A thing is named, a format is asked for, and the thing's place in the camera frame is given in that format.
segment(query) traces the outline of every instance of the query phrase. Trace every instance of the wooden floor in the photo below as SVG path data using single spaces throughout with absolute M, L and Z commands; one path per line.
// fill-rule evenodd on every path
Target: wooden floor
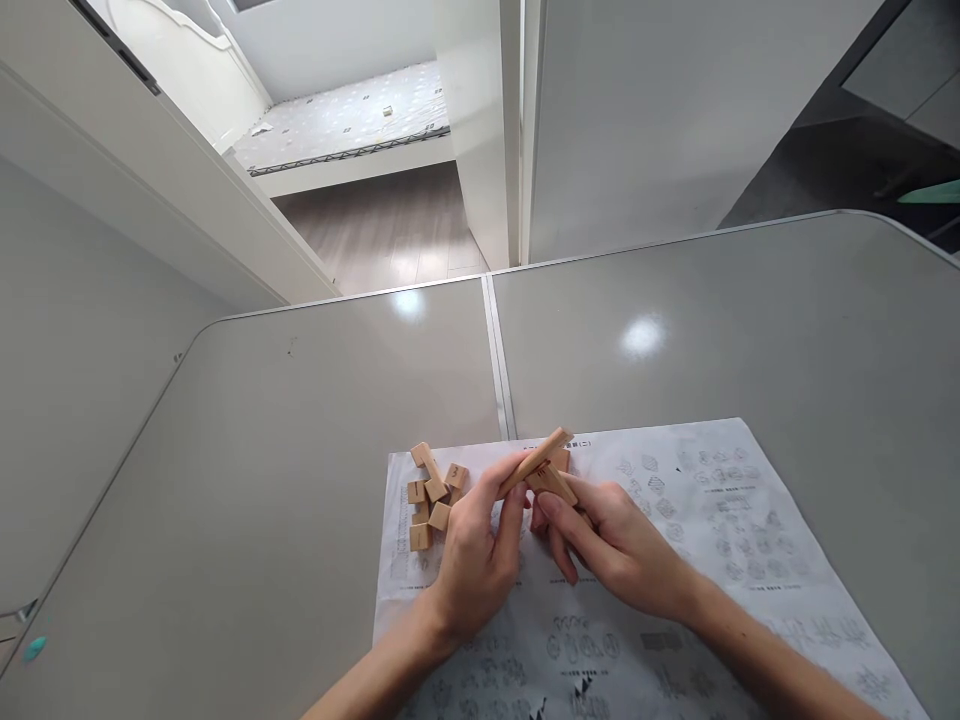
M 275 199 L 344 295 L 486 272 L 455 163 Z

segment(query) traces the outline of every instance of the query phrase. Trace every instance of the gray desk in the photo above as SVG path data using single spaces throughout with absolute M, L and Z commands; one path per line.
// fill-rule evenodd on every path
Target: gray desk
M 948 260 L 831 214 L 221 321 L 37 612 L 47 648 L 0 677 L 0 717 L 296 720 L 369 646 L 387 453 L 732 415 L 921 701 L 955 714 L 957 308 Z
M 955 265 L 827 214 L 494 287 L 520 437 L 742 417 L 928 712 L 960 715 Z
M 370 647 L 388 453 L 500 439 L 481 284 L 203 331 L 0 718 L 296 720 Z

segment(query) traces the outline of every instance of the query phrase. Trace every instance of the paper sheet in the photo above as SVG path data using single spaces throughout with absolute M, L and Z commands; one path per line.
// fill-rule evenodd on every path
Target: paper sheet
M 473 481 L 536 445 L 434 454 L 442 471 L 457 462 Z M 927 717 L 742 420 L 585 433 L 568 447 L 573 474 L 622 485 L 678 553 L 796 650 L 887 717 Z M 422 477 L 409 453 L 390 456 L 375 638 L 439 570 L 442 536 L 426 553 L 408 548 L 406 484 Z M 627 608 L 582 568 L 577 587 L 567 585 L 528 525 L 507 604 L 401 717 L 764 717 L 693 633 Z

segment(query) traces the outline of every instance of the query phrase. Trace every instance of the right hand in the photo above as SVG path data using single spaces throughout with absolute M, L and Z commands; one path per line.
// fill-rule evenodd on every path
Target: right hand
M 541 493 L 534 500 L 533 529 L 542 534 L 537 516 L 545 515 L 551 553 L 567 582 L 575 585 L 579 577 L 564 540 L 604 587 L 627 605 L 668 620 L 687 620 L 708 581 L 677 555 L 622 487 L 592 485 L 567 473 L 563 477 L 597 527 L 592 530 L 553 493 Z

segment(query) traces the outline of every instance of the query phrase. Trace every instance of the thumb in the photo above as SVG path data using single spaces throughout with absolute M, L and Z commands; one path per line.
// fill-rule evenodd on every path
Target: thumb
M 564 539 L 570 543 L 583 560 L 594 572 L 603 567 L 608 561 L 609 553 L 616 552 L 606 541 L 600 538 L 590 526 L 584 522 L 577 511 L 567 505 L 557 495 L 549 492 L 537 496 L 540 509 L 553 526 L 560 531 Z

